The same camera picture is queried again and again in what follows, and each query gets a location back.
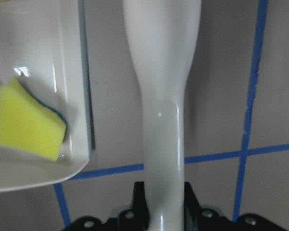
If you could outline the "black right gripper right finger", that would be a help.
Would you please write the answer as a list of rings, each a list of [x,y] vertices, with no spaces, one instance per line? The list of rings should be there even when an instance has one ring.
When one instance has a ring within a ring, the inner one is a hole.
[[[184,231],[217,231],[219,214],[202,207],[189,182],[184,183]]]

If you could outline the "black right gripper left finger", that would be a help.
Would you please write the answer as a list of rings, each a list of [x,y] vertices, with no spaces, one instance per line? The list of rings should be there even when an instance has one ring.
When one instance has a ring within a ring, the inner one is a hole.
[[[123,210],[118,216],[118,231],[148,230],[150,215],[144,189],[143,181],[134,183],[130,208]]]

